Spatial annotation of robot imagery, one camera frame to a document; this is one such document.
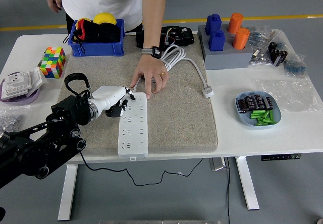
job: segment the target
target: white cable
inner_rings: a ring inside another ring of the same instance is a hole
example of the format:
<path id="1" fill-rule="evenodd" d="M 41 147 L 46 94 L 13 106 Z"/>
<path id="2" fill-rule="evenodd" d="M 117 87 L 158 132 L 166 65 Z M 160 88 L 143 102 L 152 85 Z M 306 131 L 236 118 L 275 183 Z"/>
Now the white cable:
<path id="1" fill-rule="evenodd" d="M 190 61 L 195 66 L 195 68 L 196 68 L 196 70 L 197 70 L 198 74 L 200 75 L 201 80 L 203 82 L 203 90 L 202 91 L 203 91 L 204 97 L 205 98 L 209 98 L 212 95 L 214 95 L 212 88 L 207 85 L 207 83 L 206 83 L 205 79 L 203 78 L 203 75 L 202 75 L 200 69 L 198 68 L 198 66 L 196 65 L 196 63 L 192 59 L 186 58 L 185 56 L 186 56 L 186 53 L 184 52 L 184 49 L 183 48 L 181 48 L 181 47 L 179 47 L 177 45 L 172 45 L 172 46 L 169 46 L 165 50 L 165 52 L 163 53 L 163 55 L 161 55 L 160 60 L 165 65 L 165 67 L 166 67 L 166 69 L 167 69 L 168 72 L 180 60 Z M 135 90 L 137 88 L 137 84 L 139 83 L 139 81 L 140 81 L 140 79 L 137 81 L 133 92 L 135 92 Z"/>

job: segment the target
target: power cord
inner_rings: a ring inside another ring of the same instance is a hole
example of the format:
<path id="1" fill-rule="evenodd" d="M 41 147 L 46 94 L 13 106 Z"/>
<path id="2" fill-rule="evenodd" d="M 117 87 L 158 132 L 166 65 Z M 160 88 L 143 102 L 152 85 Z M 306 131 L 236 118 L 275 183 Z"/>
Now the power cord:
<path id="1" fill-rule="evenodd" d="M 227 157 L 227 163 L 228 163 L 228 187 L 227 187 L 227 210 L 228 210 L 228 224 L 230 224 L 230 210 L 229 210 L 229 186 L 230 186 L 230 164 L 229 164 L 229 158 Z"/>
<path id="2" fill-rule="evenodd" d="M 214 92 L 212 90 L 212 88 L 206 83 L 206 80 L 203 78 L 203 75 L 200 71 L 200 69 L 198 68 L 198 66 L 196 65 L 196 63 L 189 58 L 186 58 L 186 53 L 184 51 L 183 48 L 177 46 L 177 45 L 171 45 L 169 46 L 165 52 L 163 53 L 163 55 L 161 56 L 160 60 L 163 62 L 163 64 L 165 65 L 167 71 L 169 72 L 169 70 L 179 61 L 181 60 L 187 60 L 190 61 L 196 68 L 202 82 L 203 82 L 203 95 L 205 98 L 210 98 L 212 95 L 214 95 Z M 137 81 L 135 87 L 134 87 L 134 92 L 137 89 L 137 84 L 139 83 L 140 79 Z"/>
<path id="3" fill-rule="evenodd" d="M 120 173 L 120 172 L 124 172 L 124 171 L 126 171 L 126 172 L 127 172 L 127 174 L 129 175 L 129 177 L 132 179 L 133 184 L 134 184 L 135 186 L 138 186 L 138 187 L 140 187 L 140 186 L 146 186 L 146 185 L 158 185 L 158 184 L 160 184 L 160 183 L 163 181 L 163 177 L 164 177 L 164 174 L 165 174 L 165 173 L 166 173 L 166 174 L 170 174 L 170 175 L 181 175 L 181 176 L 183 176 L 183 177 L 189 177 L 189 176 L 191 175 L 191 173 L 194 171 L 194 169 L 195 169 L 197 166 L 199 166 L 199 164 L 203 161 L 203 158 L 202 158 L 202 159 L 200 160 L 200 162 L 198 162 L 198 164 L 197 164 L 197 165 L 192 169 L 192 171 L 191 171 L 188 175 L 184 175 L 184 174 L 182 174 L 181 172 L 178 172 L 178 173 L 172 173 L 172 172 L 168 172 L 168 171 L 164 170 L 163 174 L 161 175 L 161 179 L 160 179 L 160 181 L 159 181 L 159 182 L 157 182 L 157 183 L 148 183 L 148 184 L 138 185 L 138 184 L 136 184 L 136 183 L 135 183 L 134 178 L 131 176 L 131 174 L 129 173 L 129 171 L 128 171 L 128 169 L 127 169 L 127 168 L 125 168 L 125 169 L 123 169 L 123 170 L 112 170 L 112 169 L 108 169 L 108 168 L 106 168 L 106 167 L 99 167 L 98 169 L 93 169 L 93 168 L 91 168 L 91 167 L 88 165 L 88 163 L 85 161 L 85 158 L 84 158 L 84 156 L 83 156 L 82 152 L 80 152 L 80 155 L 81 155 L 81 157 L 82 157 L 82 159 L 83 159 L 84 164 L 87 166 L 87 168 L 88 168 L 88 169 L 90 169 L 90 170 L 92 170 L 92 171 L 107 170 L 107 171 L 112 171 L 112 172 L 116 172 L 116 173 Z"/>

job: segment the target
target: desk control panel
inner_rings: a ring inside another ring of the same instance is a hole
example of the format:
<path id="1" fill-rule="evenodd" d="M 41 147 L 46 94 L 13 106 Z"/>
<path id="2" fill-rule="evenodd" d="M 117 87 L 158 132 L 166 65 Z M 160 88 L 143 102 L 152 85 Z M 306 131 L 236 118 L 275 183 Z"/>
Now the desk control panel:
<path id="1" fill-rule="evenodd" d="M 276 155 L 262 155 L 261 161 L 274 161 L 274 160 L 289 160 L 289 159 L 300 159 L 301 154 L 276 154 Z"/>

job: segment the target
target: plug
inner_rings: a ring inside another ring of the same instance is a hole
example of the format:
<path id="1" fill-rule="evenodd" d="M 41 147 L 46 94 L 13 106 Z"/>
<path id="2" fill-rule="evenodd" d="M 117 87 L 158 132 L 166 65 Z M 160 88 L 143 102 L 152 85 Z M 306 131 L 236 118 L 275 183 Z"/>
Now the plug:
<path id="1" fill-rule="evenodd" d="M 203 87 L 202 92 L 205 98 L 210 98 L 212 95 L 214 95 L 214 92 L 211 86 L 208 86 L 208 85 L 206 87 Z"/>

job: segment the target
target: orange cylinder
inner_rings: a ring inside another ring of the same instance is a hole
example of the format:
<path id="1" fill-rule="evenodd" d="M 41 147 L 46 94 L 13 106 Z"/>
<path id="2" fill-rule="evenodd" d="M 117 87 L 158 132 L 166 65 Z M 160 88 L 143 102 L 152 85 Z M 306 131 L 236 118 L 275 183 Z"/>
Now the orange cylinder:
<path id="1" fill-rule="evenodd" d="M 243 15 L 240 13 L 233 13 L 230 18 L 228 32 L 231 34 L 236 34 L 237 30 L 241 27 L 243 20 Z"/>
<path id="2" fill-rule="evenodd" d="M 250 31 L 247 28 L 239 28 L 233 40 L 232 46 L 235 49 L 241 50 L 246 46 Z"/>

